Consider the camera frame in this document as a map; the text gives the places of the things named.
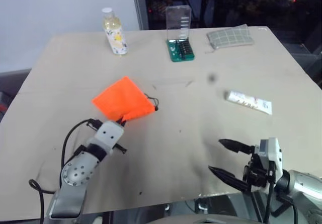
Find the white wall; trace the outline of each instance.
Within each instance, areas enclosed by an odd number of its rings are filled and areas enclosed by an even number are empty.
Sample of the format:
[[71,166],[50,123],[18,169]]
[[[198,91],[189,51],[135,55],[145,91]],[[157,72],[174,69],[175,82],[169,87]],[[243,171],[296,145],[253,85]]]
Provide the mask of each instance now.
[[53,35],[102,30],[103,7],[139,29],[134,0],[0,0],[0,72],[31,68]]

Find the table surface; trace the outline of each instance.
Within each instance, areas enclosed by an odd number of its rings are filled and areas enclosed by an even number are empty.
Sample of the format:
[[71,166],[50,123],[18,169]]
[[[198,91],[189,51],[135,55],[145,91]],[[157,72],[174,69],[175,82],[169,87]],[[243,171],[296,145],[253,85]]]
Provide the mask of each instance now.
[[[267,27],[250,27],[252,46],[212,52],[206,33],[191,30],[194,61],[171,62],[165,31],[126,32],[129,52],[113,55],[104,33],[54,37],[0,124],[0,220],[38,218],[39,196],[28,185],[56,190],[63,140],[86,118],[103,115],[91,99],[129,76],[160,101],[159,110],[125,126],[115,151],[89,183],[84,213],[235,193],[208,170],[241,178],[249,156],[220,138],[246,144],[277,137],[283,168],[322,176],[322,91]],[[224,99],[237,90],[273,102],[269,116]],[[72,135],[66,156],[90,136]],[[51,195],[45,195],[45,208]]]

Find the bottle label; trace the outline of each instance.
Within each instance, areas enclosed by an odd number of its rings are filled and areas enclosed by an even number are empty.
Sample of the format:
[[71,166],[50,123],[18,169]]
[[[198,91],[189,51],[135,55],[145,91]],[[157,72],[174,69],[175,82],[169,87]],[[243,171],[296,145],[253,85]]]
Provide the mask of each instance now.
[[105,33],[114,54],[125,54],[127,52],[127,45],[122,27],[119,27],[118,29],[107,29],[105,30]]

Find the white tube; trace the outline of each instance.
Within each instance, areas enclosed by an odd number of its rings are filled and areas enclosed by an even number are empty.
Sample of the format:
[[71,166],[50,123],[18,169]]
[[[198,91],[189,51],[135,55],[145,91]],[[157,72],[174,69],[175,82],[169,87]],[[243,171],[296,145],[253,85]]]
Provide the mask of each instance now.
[[226,99],[230,102],[235,102],[249,108],[265,112],[272,115],[272,102],[258,99],[255,97],[246,96],[240,92],[230,91],[227,93]]

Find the bottle cap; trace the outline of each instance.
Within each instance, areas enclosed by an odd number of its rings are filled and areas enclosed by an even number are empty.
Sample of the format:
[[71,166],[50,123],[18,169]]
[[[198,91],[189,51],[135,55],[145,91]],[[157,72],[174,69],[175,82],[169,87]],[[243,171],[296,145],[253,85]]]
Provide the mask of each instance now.
[[111,13],[113,11],[113,9],[112,8],[103,8],[102,9],[102,12],[104,13],[104,14],[109,14],[109,13]]

